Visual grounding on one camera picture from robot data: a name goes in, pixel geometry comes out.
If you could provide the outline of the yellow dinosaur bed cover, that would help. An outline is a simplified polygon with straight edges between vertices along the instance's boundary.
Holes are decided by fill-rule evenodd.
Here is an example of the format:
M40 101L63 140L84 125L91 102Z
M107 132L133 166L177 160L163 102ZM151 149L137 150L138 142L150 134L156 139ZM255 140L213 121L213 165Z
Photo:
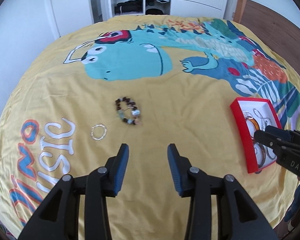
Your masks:
M293 201L296 176L276 163L248 173L230 109L268 99L300 130L300 76L251 30L231 21L121 16L50 44L0 117L0 221L15 237L61 179L85 176L129 146L113 239L182 239L189 202L167 161L180 154L212 176L232 174L271 226Z

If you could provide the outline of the twisted silver bangle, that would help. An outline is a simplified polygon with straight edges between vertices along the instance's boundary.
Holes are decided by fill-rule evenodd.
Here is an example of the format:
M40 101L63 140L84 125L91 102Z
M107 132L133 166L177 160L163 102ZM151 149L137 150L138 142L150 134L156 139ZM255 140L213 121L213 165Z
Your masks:
M253 115L248 111L243 111L243 116L244 116L245 120L253 120L254 119Z

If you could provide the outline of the dark brown bangle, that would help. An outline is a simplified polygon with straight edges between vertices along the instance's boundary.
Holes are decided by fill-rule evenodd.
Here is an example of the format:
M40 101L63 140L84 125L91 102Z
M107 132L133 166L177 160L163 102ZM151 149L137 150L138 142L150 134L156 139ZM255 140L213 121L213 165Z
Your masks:
M266 162L266 151L264 146L259 142L254 143L254 152L258 168L262 168Z

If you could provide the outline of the red jewelry box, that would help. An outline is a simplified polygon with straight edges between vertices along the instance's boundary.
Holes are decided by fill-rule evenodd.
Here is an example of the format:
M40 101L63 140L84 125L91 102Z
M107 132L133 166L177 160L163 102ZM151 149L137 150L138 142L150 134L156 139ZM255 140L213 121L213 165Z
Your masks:
M265 131L267 126L281 128L274 107L268 99L236 98L230 105L243 144L248 173L260 173L275 163L273 150L255 139L256 131Z

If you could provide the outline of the orange amber bangle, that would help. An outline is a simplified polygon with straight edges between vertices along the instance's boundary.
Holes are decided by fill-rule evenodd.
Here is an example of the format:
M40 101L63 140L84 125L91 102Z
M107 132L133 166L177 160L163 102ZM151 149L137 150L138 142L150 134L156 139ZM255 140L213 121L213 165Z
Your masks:
M253 117L246 117L245 122L250 133L250 138L254 140L254 133L260 129L258 122Z

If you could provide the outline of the white door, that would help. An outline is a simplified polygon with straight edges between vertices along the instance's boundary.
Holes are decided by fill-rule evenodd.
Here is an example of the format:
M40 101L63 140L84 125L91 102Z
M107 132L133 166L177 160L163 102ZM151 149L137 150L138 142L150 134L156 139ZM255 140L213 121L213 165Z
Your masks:
M51 0L60 36L94 24L90 0Z

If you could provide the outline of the wooden headboard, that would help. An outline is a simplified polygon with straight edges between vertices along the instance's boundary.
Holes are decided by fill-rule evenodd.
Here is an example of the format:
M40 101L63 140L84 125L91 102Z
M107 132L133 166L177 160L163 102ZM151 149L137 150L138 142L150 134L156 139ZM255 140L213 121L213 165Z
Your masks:
M300 28L277 12L251 0L237 0L234 21L250 29L300 75Z

